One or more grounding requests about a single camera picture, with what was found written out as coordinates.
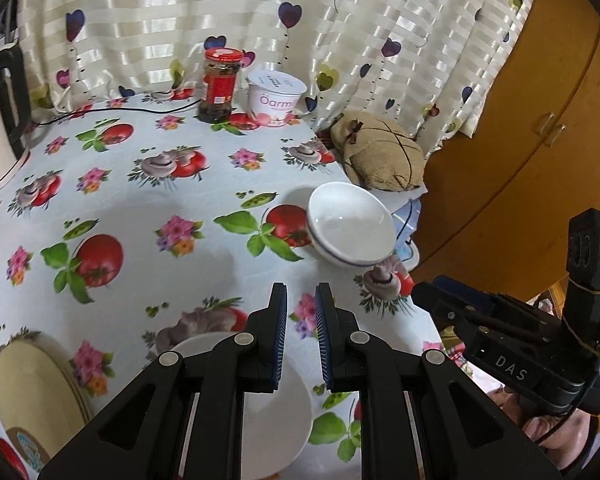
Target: yogurt container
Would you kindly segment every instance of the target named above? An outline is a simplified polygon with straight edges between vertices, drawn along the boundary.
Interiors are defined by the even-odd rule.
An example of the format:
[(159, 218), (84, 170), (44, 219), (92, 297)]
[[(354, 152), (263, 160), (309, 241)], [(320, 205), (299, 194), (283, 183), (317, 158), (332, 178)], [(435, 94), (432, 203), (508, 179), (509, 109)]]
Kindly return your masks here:
[(249, 83), (248, 115), (261, 126), (284, 126), (306, 85), (298, 78), (275, 70), (254, 70)]

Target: red jar lid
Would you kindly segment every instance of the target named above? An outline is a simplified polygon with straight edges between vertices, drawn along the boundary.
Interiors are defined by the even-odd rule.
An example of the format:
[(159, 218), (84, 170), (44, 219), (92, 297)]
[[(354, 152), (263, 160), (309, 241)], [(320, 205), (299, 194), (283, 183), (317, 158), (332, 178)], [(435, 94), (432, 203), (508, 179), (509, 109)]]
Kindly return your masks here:
[(205, 57), (214, 61), (237, 62), (242, 59), (243, 55), (241, 50), (225, 48), (224, 46), (216, 46), (205, 51)]

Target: tablecloth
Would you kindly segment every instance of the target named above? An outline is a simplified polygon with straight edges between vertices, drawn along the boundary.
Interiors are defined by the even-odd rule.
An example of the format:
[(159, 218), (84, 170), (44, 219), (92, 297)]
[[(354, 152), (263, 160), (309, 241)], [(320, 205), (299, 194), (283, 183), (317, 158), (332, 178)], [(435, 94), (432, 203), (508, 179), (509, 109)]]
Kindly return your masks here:
[(315, 285), (329, 282), (338, 305), (394, 348), (438, 348), (436, 329), (410, 298), (383, 300), (369, 275), (333, 267), (308, 244), (310, 193), (346, 176), (303, 122), (257, 127), (238, 107), (211, 125), (195, 107), (168, 113), (192, 99), (175, 97), (89, 105), (104, 111), (29, 134), (30, 159), (0, 190), (0, 351), (18, 338), (53, 342), (97, 412), (160, 352), (240, 330), (283, 282), (285, 355), (315, 420), (280, 478), (360, 478), (355, 395), (322, 382)]

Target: metal handle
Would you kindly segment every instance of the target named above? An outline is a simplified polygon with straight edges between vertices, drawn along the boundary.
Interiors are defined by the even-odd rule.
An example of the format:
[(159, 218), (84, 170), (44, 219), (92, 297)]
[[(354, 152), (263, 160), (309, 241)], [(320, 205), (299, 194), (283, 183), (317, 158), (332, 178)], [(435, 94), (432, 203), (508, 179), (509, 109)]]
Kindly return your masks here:
[(565, 124), (558, 124), (553, 130), (551, 130), (551, 133), (548, 135), (544, 145), (548, 148), (552, 148), (555, 144), (555, 141), (558, 140), (558, 137), (560, 137), (560, 134), (566, 127), (567, 126)]
[(544, 136), (544, 130), (547, 128), (547, 126), (549, 125), (549, 123), (555, 117), (555, 114), (553, 112), (547, 112), (543, 117), (544, 117), (544, 120), (542, 120), (540, 122), (540, 124), (538, 126), (538, 129), (536, 130), (536, 133), (540, 137)]

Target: bowl rim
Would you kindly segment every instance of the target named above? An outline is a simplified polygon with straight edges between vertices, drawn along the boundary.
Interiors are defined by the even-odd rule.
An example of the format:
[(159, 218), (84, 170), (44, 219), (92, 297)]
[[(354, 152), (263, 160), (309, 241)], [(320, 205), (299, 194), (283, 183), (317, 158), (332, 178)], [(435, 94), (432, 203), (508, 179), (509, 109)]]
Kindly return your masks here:
[(333, 244), (331, 244), (328, 240), (326, 240), (318, 231), (316, 231), (314, 229), (314, 223), (312, 221), (312, 214), (311, 214), (311, 206), (312, 206), (312, 200), (314, 199), (314, 194), (316, 193), (316, 191), (318, 191), (320, 188), (323, 188), (323, 187), (342, 187), (343, 185), (344, 185), (344, 187), (353, 187), (357, 190), (360, 190), (363, 192), (363, 194), (366, 194), (368, 197), (370, 197), (374, 203), (376, 203), (380, 206), (381, 210), (387, 216), (387, 218), (390, 222), (390, 225), (393, 227), (394, 224), (393, 224), (393, 221), (391, 218), (391, 213), (389, 213), (389, 210), (374, 195), (369, 193), (368, 190), (364, 189), (363, 187), (356, 186), (355, 184), (352, 184), (351, 182), (337, 181), (337, 182), (327, 182), (327, 183), (321, 184), (320, 186), (315, 188), (314, 191), (311, 193), (311, 196), (309, 197), (309, 203), (306, 208), (306, 228), (309, 231), (310, 236), (318, 241), (318, 243), (321, 245), (321, 248), (323, 250), (325, 250), (332, 257), (336, 258), (337, 260), (341, 261), (342, 263), (347, 264), (347, 265), (352, 265), (355, 267), (374, 266), (376, 263), (381, 262), (382, 260), (391, 256), (391, 254), (394, 251), (395, 241), (394, 241), (394, 244), (391, 246), (391, 249), (389, 250), (387, 255), (383, 256), (380, 260), (361, 260), (358, 258), (354, 258), (352, 256), (347, 256), (345, 253), (343, 253), (341, 250), (336, 248)]

